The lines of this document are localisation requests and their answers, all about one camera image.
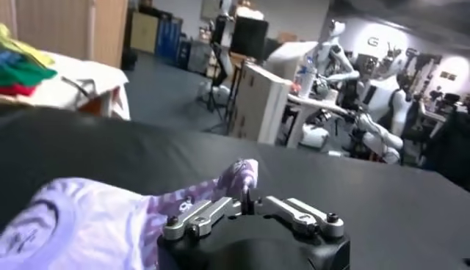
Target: white sheet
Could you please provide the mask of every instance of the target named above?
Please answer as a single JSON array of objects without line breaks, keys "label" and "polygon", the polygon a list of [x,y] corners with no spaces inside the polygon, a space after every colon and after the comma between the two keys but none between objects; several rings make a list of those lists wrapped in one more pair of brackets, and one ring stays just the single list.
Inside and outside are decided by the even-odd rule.
[{"label": "white sheet", "polygon": [[[119,96],[126,94],[123,85],[127,84],[129,80],[122,70],[93,61],[81,61],[61,54],[46,51],[44,53],[55,60],[55,64],[50,68],[57,71],[57,75],[52,79],[43,81],[34,94],[29,97],[19,95],[14,98],[6,96],[1,98],[13,102],[27,103],[32,106],[50,106],[72,110],[85,105],[88,98],[81,94],[76,87],[64,82],[62,77],[76,81],[79,85],[81,79],[92,79],[95,82],[95,87],[88,85],[84,88],[91,98],[102,96],[113,91],[116,87],[121,87],[120,91],[122,93],[120,92]],[[127,109],[124,115],[129,115],[127,98],[119,102],[126,102],[122,107]]]}]

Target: green cloth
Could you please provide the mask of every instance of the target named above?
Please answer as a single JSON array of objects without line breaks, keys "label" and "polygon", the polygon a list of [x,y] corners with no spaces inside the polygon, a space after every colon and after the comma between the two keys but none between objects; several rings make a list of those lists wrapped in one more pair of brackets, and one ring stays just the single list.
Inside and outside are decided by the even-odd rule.
[{"label": "green cloth", "polygon": [[33,87],[42,80],[50,79],[56,74],[55,70],[49,70],[25,60],[14,65],[0,67],[0,87],[8,87],[14,84]]}]

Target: red cloth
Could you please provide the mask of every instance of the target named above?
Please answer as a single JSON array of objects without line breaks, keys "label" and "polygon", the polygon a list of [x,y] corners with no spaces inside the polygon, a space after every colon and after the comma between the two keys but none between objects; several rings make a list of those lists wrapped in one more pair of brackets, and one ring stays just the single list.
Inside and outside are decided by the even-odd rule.
[{"label": "red cloth", "polygon": [[35,92],[36,86],[25,87],[21,84],[14,84],[8,87],[0,87],[0,95],[32,95]]}]

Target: white box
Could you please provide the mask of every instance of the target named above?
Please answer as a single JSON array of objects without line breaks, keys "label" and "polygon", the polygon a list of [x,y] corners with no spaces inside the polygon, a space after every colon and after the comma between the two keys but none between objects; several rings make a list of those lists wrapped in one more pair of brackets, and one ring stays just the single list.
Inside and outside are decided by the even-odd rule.
[{"label": "white box", "polygon": [[292,82],[262,67],[243,67],[229,136],[275,144]]}]

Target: bottle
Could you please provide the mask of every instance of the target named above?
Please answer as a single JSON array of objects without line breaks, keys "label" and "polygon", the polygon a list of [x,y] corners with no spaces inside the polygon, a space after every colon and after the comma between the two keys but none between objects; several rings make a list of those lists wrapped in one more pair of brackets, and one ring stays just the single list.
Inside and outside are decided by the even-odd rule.
[{"label": "bottle", "polygon": [[300,85],[299,97],[308,98],[310,91],[314,86],[314,60],[312,57],[307,56],[304,63],[300,66],[297,72],[295,83]]}]

